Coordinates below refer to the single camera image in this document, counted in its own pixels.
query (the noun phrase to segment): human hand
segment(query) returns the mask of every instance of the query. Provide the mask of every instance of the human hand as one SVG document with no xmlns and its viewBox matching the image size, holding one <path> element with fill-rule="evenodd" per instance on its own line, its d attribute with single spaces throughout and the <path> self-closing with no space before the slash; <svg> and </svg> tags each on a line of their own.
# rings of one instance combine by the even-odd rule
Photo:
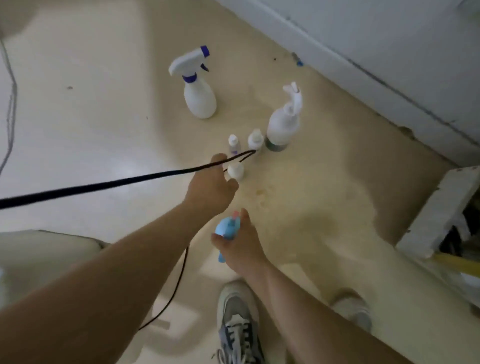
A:
<svg viewBox="0 0 480 364">
<path fill-rule="evenodd" d="M 215 154 L 211 163 L 225 159 L 225 154 Z M 199 208 L 203 214 L 214 217 L 227 209 L 238 188 L 239 184 L 235 179 L 227 182 L 220 164 L 195 173 L 184 202 Z"/>
<path fill-rule="evenodd" d="M 211 239 L 227 265 L 247 280 L 261 272 L 268 263 L 258 239 L 257 229 L 252 225 L 248 211 L 244 208 L 240 212 L 240 230 L 235 239 L 227 240 L 217 234 L 212 234 Z"/>
</svg>

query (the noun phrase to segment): bottle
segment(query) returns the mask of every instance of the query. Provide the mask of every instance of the bottle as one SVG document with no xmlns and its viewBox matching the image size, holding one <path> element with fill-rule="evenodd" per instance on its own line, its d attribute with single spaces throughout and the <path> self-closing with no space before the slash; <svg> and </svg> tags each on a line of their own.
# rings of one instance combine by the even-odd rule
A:
<svg viewBox="0 0 480 364">
<path fill-rule="evenodd" d="M 215 229 L 215 234 L 223 236 L 227 240 L 233 240 L 237 236 L 238 231 L 240 230 L 240 213 L 235 211 L 233 216 L 230 218 L 225 218 L 217 225 Z M 222 253 L 218 256 L 218 261 L 220 263 L 225 263 L 225 258 Z"/>
<path fill-rule="evenodd" d="M 252 134 L 248 137 L 248 149 L 249 150 L 256 150 L 254 156 L 258 155 L 262 150 L 262 146 L 264 145 L 264 136 L 262 135 L 262 131 L 260 129 L 255 129 Z"/>
<path fill-rule="evenodd" d="M 236 156 L 240 153 L 240 141 L 236 135 L 231 135 L 228 137 L 228 145 L 230 146 L 230 153 Z"/>
<path fill-rule="evenodd" d="M 245 169 L 243 165 L 239 162 L 232 162 L 227 168 L 227 172 L 231 178 L 235 178 L 237 182 L 240 182 L 243 179 L 243 174 Z"/>
<path fill-rule="evenodd" d="M 276 110 L 270 118 L 265 145 L 273 152 L 285 150 L 300 128 L 299 114 L 303 106 L 300 89 L 292 82 L 291 85 L 283 86 L 283 90 L 290 95 L 291 101 Z"/>
<path fill-rule="evenodd" d="M 202 78 L 197 76 L 197 71 L 201 69 L 208 72 L 204 65 L 204 59 L 210 56 L 207 46 L 201 46 L 193 52 L 178 57 L 172 62 L 168 72 L 181 74 L 185 81 L 185 90 L 183 95 L 187 106 L 199 119 L 208 119 L 216 110 L 216 99 L 212 88 Z"/>
</svg>

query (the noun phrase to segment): blue spray bottle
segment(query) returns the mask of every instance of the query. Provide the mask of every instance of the blue spray bottle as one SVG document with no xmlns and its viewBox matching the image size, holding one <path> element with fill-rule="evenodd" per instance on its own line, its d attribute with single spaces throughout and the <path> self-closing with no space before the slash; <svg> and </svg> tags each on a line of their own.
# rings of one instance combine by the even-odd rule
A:
<svg viewBox="0 0 480 364">
<path fill-rule="evenodd" d="M 215 234 L 223 236 L 227 240 L 233 240 L 240 230 L 240 213 L 235 211 L 230 218 L 225 218 L 217 225 Z M 218 256 L 220 263 L 225 263 L 222 253 Z"/>
</svg>

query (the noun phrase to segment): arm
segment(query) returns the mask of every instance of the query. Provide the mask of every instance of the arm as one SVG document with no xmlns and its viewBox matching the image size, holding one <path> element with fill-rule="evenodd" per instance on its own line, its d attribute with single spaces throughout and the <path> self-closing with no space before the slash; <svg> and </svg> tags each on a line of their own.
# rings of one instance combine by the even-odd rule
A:
<svg viewBox="0 0 480 364">
<path fill-rule="evenodd" d="M 213 234 L 227 264 L 245 278 L 275 322 L 296 361 L 303 364 L 409 364 L 383 342 L 316 300 L 266 258 L 248 212 L 233 241 Z"/>
<path fill-rule="evenodd" d="M 237 189 L 221 165 L 196 173 L 173 210 L 7 307 L 0 363 L 115 363 L 192 238 Z"/>
</svg>

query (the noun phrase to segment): shoe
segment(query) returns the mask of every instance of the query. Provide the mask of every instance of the shoe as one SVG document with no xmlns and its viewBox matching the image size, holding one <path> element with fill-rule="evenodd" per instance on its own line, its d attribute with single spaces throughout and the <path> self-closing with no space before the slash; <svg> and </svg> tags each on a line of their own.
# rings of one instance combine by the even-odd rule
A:
<svg viewBox="0 0 480 364">
<path fill-rule="evenodd" d="M 368 333 L 372 333 L 372 317 L 367 303 L 353 290 L 344 290 L 330 304 L 330 308 Z"/>
<path fill-rule="evenodd" d="M 258 322 L 258 308 L 247 284 L 227 284 L 220 293 L 216 315 L 222 346 L 216 353 L 219 364 L 265 363 Z"/>
</svg>

